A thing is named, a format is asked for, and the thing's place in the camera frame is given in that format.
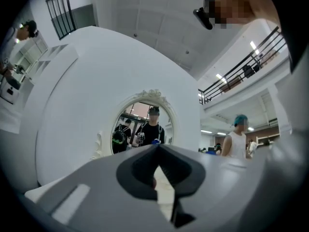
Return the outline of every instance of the fluorescent light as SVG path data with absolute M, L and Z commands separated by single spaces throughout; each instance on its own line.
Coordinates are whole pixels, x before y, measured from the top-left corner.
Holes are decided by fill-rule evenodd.
M 218 77 L 222 82 L 227 83 L 226 79 L 223 78 L 220 74 L 216 74 L 216 77 Z
M 207 130 L 201 130 L 201 132 L 204 132 L 204 133 L 212 133 L 211 131 L 207 131 Z
M 252 46 L 253 50 L 256 48 L 256 46 L 255 46 L 253 41 L 250 42 L 250 45 Z

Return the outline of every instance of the railing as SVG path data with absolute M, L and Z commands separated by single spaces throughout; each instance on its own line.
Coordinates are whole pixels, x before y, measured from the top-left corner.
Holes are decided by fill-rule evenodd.
M 70 0 L 45 0 L 48 11 L 58 35 L 61 40 L 76 30 Z
M 261 68 L 264 68 L 272 59 L 279 54 L 279 51 L 286 45 L 285 40 L 276 27 L 249 55 L 239 64 L 226 73 L 222 79 L 218 79 L 204 91 L 198 90 L 199 103 L 206 104 L 213 98 L 226 93 L 241 82 L 244 78 L 250 78 Z

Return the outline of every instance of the person wearing blue cap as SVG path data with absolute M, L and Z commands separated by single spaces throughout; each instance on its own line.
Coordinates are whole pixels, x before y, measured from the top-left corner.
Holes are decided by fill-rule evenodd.
M 248 125 L 247 116 L 241 114 L 235 118 L 235 129 L 224 139 L 221 156 L 251 159 L 251 156 L 246 151 L 246 135 L 244 133 Z

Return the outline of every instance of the white column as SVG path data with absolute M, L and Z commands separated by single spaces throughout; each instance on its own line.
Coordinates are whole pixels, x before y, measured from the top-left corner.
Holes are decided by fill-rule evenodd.
M 275 107 L 275 111 L 276 111 L 276 115 L 277 115 L 277 119 L 278 119 L 280 136 L 282 136 L 284 134 L 288 135 L 288 134 L 290 134 L 292 127 L 291 127 L 291 124 L 289 122 L 288 116 L 285 112 L 285 109 L 278 99 L 278 96 L 277 96 L 278 89 L 274 84 L 272 84 L 271 86 L 268 87 L 268 91 L 270 93 L 272 102 L 273 102 L 274 107 Z

